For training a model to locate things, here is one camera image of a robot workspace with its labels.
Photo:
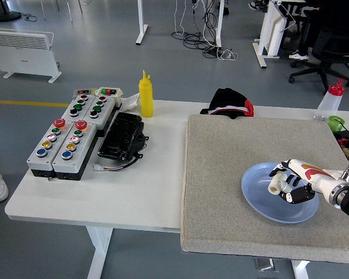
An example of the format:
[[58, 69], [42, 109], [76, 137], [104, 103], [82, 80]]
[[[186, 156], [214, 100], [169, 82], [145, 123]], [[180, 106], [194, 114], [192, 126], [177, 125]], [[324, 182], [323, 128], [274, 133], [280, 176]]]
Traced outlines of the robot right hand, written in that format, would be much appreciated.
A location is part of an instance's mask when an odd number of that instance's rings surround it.
[[340, 171], [322, 170], [309, 163], [289, 159], [282, 161], [269, 174], [272, 180], [268, 191], [291, 204], [306, 202], [318, 192], [329, 204], [339, 207], [340, 203], [336, 201], [338, 194], [349, 189], [349, 183], [341, 179], [341, 175]]

